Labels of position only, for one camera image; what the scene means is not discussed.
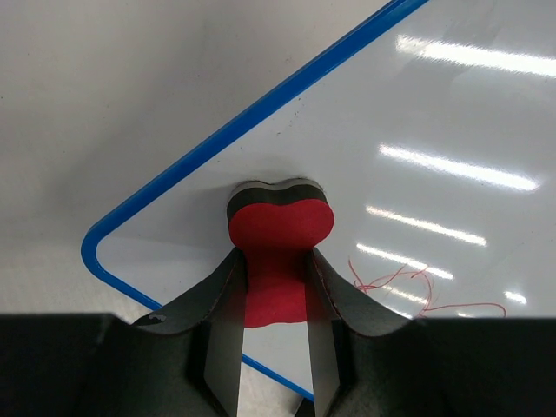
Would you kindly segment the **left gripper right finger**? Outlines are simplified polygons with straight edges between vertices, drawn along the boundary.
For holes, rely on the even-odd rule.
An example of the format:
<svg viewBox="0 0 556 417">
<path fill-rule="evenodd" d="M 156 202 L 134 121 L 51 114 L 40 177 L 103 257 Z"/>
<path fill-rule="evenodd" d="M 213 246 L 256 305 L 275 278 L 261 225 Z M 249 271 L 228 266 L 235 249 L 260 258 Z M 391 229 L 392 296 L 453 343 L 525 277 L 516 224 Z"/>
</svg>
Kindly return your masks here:
<svg viewBox="0 0 556 417">
<path fill-rule="evenodd" d="M 552 416 L 552 318 L 410 320 L 305 255 L 319 416 Z"/>
</svg>

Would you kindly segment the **red bone-shaped eraser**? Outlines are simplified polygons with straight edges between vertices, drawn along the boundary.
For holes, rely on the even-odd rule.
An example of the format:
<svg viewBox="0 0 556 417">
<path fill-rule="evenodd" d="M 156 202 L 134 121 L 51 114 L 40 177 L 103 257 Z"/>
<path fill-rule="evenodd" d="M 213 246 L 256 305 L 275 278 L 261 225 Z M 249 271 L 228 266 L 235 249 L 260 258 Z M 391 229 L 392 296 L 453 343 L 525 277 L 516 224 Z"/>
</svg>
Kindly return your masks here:
<svg viewBox="0 0 556 417">
<path fill-rule="evenodd" d="M 247 263 L 245 327 L 304 322 L 305 259 L 334 226 L 322 187 L 306 178 L 243 182 L 228 199 L 227 220 Z"/>
</svg>

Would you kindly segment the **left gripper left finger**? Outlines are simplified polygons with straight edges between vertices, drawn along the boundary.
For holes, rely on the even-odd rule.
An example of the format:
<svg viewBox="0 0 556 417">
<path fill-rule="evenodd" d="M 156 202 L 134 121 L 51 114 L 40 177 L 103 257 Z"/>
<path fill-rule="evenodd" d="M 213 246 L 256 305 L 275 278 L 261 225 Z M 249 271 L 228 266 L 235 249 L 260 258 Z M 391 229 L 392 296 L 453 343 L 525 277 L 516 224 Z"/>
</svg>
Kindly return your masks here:
<svg viewBox="0 0 556 417">
<path fill-rule="evenodd" d="M 127 323 L 112 314 L 5 314 L 4 416 L 234 416 L 247 267 L 205 279 Z"/>
</svg>

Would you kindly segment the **blue framed whiteboard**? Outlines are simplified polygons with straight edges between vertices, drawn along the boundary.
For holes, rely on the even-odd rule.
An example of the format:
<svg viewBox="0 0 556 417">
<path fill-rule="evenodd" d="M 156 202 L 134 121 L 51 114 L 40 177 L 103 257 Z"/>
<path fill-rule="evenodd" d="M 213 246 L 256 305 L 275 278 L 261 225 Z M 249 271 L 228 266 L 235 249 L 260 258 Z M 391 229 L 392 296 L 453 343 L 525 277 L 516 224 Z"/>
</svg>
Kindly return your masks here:
<svg viewBox="0 0 556 417">
<path fill-rule="evenodd" d="M 316 181 L 320 251 L 407 318 L 555 313 L 555 4 L 393 1 L 86 234 L 150 309 L 231 250 L 236 185 Z"/>
</svg>

